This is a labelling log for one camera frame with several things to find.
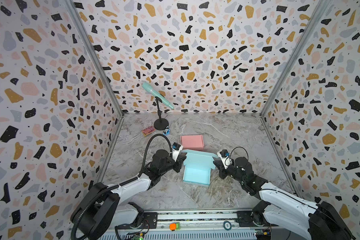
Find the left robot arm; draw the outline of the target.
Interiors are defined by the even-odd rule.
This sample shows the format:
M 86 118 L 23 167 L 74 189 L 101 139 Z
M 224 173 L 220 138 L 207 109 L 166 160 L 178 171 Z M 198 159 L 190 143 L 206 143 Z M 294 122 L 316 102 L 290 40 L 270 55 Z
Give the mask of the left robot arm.
M 81 240 L 97 240 L 111 225 L 139 225 L 144 211 L 129 199 L 153 188 L 167 172 L 180 172 L 186 158 L 180 150 L 158 150 L 137 176 L 115 185 L 93 185 L 71 215 L 71 239 L 78 239 L 77 231 L 83 233 Z

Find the pink paper box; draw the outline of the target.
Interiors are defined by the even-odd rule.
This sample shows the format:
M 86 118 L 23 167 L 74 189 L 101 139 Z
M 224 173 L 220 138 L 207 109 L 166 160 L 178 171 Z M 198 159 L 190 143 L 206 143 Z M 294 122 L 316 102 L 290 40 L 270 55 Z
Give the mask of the pink paper box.
M 181 136 L 181 145 L 184 150 L 203 151 L 204 139 L 202 135 Z

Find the mint green microphone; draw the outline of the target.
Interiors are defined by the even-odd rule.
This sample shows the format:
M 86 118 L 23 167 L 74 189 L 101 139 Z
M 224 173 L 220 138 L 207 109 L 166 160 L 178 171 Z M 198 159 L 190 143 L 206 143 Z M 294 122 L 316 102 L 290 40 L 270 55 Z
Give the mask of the mint green microphone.
M 155 98 L 159 98 L 163 104 L 165 104 L 167 107 L 169 107 L 171 110 L 174 110 L 174 106 L 165 98 L 163 97 L 159 92 L 157 92 L 151 85 L 148 83 L 142 84 L 143 89 L 153 95 Z

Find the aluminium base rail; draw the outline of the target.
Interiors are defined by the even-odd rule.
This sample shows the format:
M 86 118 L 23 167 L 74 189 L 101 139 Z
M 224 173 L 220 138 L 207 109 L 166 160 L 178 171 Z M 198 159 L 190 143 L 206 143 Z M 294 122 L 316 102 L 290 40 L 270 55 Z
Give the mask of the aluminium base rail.
M 251 209 L 147 210 L 139 225 L 111 225 L 98 240 L 305 239 L 277 225 L 257 226 L 251 213 Z M 170 224 L 176 222 L 181 228 L 171 231 Z

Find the black microphone stand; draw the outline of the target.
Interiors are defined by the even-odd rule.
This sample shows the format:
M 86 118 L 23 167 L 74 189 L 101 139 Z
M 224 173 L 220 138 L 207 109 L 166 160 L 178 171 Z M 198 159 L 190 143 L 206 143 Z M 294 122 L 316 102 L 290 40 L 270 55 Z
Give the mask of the black microphone stand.
M 162 100 L 159 97 L 155 97 L 157 105 L 158 119 L 154 122 L 154 127 L 158 131 L 164 131 L 168 126 L 169 122 L 166 119 L 162 118 L 162 111 L 160 110 L 160 104 Z

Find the small blue toy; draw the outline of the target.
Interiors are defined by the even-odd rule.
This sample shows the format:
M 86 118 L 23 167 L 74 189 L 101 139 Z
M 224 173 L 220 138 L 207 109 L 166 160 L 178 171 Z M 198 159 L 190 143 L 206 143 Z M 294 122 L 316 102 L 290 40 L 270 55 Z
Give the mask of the small blue toy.
M 166 128 L 164 129 L 164 131 L 163 131 L 163 135 L 164 135 L 164 136 L 167 136 L 167 135 L 169 135 L 170 133 L 171 133 L 171 130 L 170 130 L 169 127 L 166 127 Z

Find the mint paper box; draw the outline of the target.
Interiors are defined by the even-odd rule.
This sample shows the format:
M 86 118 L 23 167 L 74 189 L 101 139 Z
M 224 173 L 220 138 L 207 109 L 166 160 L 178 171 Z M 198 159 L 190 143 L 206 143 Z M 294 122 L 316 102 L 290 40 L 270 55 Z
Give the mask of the mint paper box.
M 183 164 L 185 166 L 183 182 L 203 187 L 210 186 L 211 170 L 214 170 L 214 160 L 218 156 L 214 153 L 183 150 L 186 159 Z

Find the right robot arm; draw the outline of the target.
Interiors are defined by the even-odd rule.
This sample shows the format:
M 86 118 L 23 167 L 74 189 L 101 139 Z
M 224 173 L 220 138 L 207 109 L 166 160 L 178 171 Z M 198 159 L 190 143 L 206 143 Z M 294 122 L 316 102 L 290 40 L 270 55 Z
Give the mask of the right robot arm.
M 340 214 L 328 202 L 311 202 L 286 192 L 256 175 L 245 157 L 232 161 L 229 154 L 218 156 L 214 165 L 221 179 L 230 177 L 259 200 L 252 221 L 257 226 L 277 225 L 306 240 L 350 240 L 353 235 Z

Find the small pink card box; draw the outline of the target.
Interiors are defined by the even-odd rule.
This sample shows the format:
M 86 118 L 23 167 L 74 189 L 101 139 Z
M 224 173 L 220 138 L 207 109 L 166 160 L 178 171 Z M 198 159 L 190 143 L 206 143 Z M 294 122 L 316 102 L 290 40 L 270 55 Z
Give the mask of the small pink card box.
M 144 137 L 149 136 L 150 134 L 154 133 L 156 129 L 153 126 L 150 126 L 148 128 L 145 128 L 142 130 L 142 134 Z

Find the orange button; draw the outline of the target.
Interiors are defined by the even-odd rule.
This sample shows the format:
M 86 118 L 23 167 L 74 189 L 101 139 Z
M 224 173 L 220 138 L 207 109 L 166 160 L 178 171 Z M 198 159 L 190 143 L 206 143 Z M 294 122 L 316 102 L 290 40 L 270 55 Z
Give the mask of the orange button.
M 176 223 L 171 223 L 170 226 L 169 226 L 169 229 L 171 231 L 177 231 L 179 230 L 181 227 L 180 227 L 180 223 L 179 222 L 176 222 Z

